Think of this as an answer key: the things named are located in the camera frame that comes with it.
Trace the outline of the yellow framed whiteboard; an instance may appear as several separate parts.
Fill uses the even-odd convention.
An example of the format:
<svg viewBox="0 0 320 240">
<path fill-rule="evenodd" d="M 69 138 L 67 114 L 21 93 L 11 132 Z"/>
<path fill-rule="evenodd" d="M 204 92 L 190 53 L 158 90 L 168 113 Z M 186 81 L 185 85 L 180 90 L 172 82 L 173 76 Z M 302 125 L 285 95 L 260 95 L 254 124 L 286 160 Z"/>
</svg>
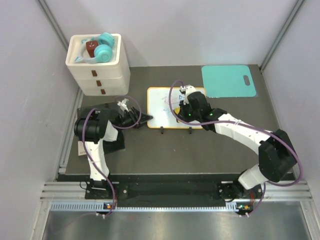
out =
<svg viewBox="0 0 320 240">
<path fill-rule="evenodd" d="M 150 87 L 147 90 L 147 114 L 153 119 L 147 122 L 151 129 L 201 129 L 201 126 L 191 126 L 181 122 L 171 113 L 169 107 L 170 87 Z"/>
</svg>

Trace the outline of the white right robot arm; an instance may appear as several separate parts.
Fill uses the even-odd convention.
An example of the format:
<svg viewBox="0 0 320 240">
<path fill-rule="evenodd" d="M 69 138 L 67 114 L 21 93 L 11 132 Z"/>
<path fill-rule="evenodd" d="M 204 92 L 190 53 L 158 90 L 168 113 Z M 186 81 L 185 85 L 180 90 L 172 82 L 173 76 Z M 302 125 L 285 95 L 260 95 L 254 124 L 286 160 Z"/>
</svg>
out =
<svg viewBox="0 0 320 240">
<path fill-rule="evenodd" d="M 241 173 L 233 185 L 237 197 L 245 198 L 252 188 L 265 182 L 278 183 L 297 164 L 297 155 L 285 131 L 259 130 L 225 110 L 212 108 L 205 95 L 191 85 L 179 91 L 184 98 L 175 115 L 181 122 L 229 137 L 257 154 L 258 163 Z"/>
</svg>

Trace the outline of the yellow bone shaped eraser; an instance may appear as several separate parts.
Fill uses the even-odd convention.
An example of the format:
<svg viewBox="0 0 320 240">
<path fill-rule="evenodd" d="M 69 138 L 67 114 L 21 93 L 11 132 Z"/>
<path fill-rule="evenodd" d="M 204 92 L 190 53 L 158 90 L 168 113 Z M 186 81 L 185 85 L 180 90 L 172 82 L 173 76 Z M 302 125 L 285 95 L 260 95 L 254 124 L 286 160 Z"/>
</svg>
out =
<svg viewBox="0 0 320 240">
<path fill-rule="evenodd" d="M 178 115 L 179 112 L 180 112 L 180 108 L 179 108 L 179 107 L 175 108 L 175 109 L 174 109 L 174 112 L 175 112 L 176 115 Z"/>
</svg>

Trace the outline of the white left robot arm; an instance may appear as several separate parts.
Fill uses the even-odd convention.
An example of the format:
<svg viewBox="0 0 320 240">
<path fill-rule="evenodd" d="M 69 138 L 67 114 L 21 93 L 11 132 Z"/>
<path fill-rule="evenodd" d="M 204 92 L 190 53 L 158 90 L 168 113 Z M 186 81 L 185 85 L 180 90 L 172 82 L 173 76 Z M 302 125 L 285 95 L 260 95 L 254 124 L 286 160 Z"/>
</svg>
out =
<svg viewBox="0 0 320 240">
<path fill-rule="evenodd" d="M 105 154 L 125 148 L 122 130 L 140 128 L 154 117 L 141 113 L 135 107 L 120 114 L 110 108 L 85 108 L 74 124 L 74 135 L 83 143 L 90 167 L 90 179 L 99 181 L 96 192 L 102 198 L 109 198 L 114 191 L 106 178 L 110 174 Z"/>
</svg>

